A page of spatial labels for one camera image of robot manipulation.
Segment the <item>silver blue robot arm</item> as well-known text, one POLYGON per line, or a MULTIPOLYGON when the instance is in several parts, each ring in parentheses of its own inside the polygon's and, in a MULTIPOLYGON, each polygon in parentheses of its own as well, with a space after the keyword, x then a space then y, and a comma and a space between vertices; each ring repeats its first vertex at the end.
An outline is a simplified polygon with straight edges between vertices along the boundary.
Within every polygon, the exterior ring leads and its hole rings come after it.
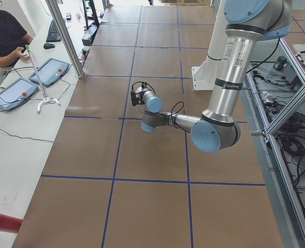
POLYGON ((153 132, 159 126, 186 130, 202 152, 236 144, 240 127, 233 120, 233 110, 255 44, 286 36, 291 28, 292 9, 292 1, 226 1, 222 11, 227 21, 227 42, 208 108, 201 117, 162 112, 161 99, 143 82, 138 89, 131 90, 132 105, 145 106, 142 130, 153 132))

